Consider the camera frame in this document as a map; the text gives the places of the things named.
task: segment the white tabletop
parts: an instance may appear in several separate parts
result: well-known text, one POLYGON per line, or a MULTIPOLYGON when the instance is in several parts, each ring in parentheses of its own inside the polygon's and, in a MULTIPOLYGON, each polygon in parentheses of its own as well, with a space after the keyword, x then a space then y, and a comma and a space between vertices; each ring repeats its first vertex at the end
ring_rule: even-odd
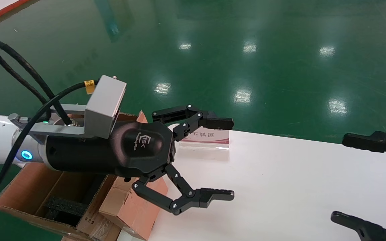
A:
POLYGON ((177 146, 173 165, 193 189, 231 189, 235 199, 161 211, 149 241, 359 241, 330 220, 333 211, 386 228, 386 154, 239 131, 230 142, 229 151, 177 146))

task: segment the robotic arm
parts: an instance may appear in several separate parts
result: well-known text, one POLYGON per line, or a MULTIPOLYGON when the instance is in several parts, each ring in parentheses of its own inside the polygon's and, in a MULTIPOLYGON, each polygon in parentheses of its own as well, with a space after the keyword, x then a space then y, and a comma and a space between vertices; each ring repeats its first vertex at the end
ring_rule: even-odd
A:
MULTIPOLYGON (((61 105, 67 114, 84 118, 71 119, 71 125, 35 123, 16 158, 22 162, 42 162, 58 171, 139 177, 132 185, 135 193, 174 215, 191 207, 207 208, 212 200, 233 200, 233 191, 191 188, 172 165, 175 141, 200 126, 231 130, 233 120, 187 105, 155 111, 149 124, 117 121, 125 87, 124 82, 103 75, 87 105, 61 105), (173 131, 165 125, 182 120, 173 131), (166 174, 182 194, 177 200, 146 186, 166 174)), ((23 129, 28 118, 13 113, 7 121, 23 129)))

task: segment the open cardboard box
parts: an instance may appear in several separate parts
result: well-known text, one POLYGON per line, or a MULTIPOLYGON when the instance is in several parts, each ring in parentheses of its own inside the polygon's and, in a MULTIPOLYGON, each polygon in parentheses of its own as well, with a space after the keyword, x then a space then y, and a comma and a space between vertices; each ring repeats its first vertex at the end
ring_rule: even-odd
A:
MULTIPOLYGON (((146 122, 142 111, 138 118, 132 114, 120 113, 118 120, 146 122)), ((114 179, 113 175, 103 177, 90 173, 53 171, 43 163, 29 163, 0 193, 0 210, 75 240, 106 241, 109 233, 120 229, 98 213, 114 179), (101 178, 100 185, 96 185, 97 178, 101 178), (77 219, 44 218, 49 212, 46 203, 52 196, 83 203, 87 205, 86 212, 77 219)))
MULTIPOLYGON (((137 122, 147 123, 147 119, 139 114, 137 122)), ((132 178, 125 182, 124 178, 117 177, 99 208, 99 213, 133 237, 148 240, 160 208, 136 195, 132 190, 132 184, 136 180, 138 179, 132 178)), ((168 192, 163 178, 147 183, 147 186, 163 195, 168 192)))

